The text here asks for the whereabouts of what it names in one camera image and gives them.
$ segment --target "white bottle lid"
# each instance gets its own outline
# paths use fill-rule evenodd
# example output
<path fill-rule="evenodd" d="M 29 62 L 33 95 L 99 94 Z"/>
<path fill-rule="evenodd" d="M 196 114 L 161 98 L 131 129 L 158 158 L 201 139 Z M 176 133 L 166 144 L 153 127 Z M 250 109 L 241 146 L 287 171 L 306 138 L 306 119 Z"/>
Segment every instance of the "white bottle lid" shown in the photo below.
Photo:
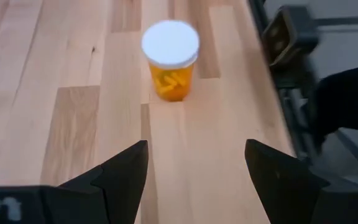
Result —
<path fill-rule="evenodd" d="M 142 49 L 150 63 L 162 69 L 185 68 L 194 63 L 200 48 L 197 31 L 183 21 L 166 20 L 149 27 Z"/>

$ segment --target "wooden table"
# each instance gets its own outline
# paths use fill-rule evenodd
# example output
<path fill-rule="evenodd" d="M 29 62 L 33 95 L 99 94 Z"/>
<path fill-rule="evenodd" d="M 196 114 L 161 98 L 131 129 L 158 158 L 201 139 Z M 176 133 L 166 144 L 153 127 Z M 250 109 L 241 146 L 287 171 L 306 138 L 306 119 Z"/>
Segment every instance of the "wooden table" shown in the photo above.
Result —
<path fill-rule="evenodd" d="M 141 53 L 162 19 L 200 33 L 183 102 Z M 292 153 L 245 0 L 0 0 L 0 185 L 58 185 L 148 139 L 138 223 L 268 223 L 249 138 Z"/>

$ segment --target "wooden tabletop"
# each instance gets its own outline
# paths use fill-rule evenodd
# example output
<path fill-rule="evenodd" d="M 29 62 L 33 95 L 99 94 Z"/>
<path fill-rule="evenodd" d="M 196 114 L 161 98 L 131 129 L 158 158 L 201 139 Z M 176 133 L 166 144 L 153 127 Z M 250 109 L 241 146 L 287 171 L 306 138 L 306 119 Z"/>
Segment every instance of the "wooden tabletop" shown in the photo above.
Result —
<path fill-rule="evenodd" d="M 183 102 L 140 49 L 162 19 L 200 33 Z M 249 138 L 291 154 L 245 0 L 0 0 L 0 185 L 58 185 L 147 139 L 137 223 L 268 223 Z"/>

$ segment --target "white cap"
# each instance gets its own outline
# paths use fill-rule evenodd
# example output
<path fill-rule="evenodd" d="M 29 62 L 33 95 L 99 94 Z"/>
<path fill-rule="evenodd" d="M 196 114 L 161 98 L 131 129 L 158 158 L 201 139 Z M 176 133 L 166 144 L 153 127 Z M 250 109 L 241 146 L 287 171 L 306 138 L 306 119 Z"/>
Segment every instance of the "white cap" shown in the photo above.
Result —
<path fill-rule="evenodd" d="M 197 31 L 183 21 L 161 21 L 149 27 L 142 49 L 149 62 L 162 69 L 185 68 L 195 62 L 200 48 Z"/>

